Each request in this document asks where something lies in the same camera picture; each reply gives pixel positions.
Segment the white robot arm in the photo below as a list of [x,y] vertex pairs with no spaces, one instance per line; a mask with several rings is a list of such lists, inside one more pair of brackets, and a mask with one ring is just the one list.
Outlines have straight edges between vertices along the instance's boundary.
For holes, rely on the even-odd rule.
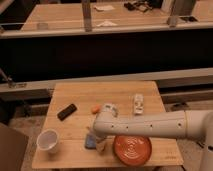
[[204,141],[199,171],[213,171],[213,110],[181,110],[139,116],[119,116],[105,104],[93,130],[98,139],[108,135],[144,136]]

